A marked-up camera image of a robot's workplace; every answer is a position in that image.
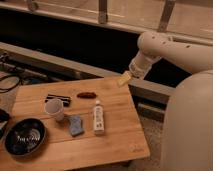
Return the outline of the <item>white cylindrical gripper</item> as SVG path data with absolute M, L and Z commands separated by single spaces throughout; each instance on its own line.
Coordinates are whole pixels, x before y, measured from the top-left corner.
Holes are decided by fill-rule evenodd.
M 152 66 L 159 60 L 160 57 L 151 57 L 138 53 L 129 64 L 129 71 L 125 71 L 117 80 L 118 86 L 121 87 L 127 84 L 132 79 L 132 76 L 144 79 Z

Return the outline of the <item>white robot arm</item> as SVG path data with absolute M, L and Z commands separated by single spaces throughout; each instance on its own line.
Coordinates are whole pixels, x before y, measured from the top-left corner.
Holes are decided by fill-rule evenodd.
M 175 88 L 164 117 L 160 171 L 213 171 L 213 46 L 144 32 L 118 83 L 143 78 L 160 58 L 191 75 Z

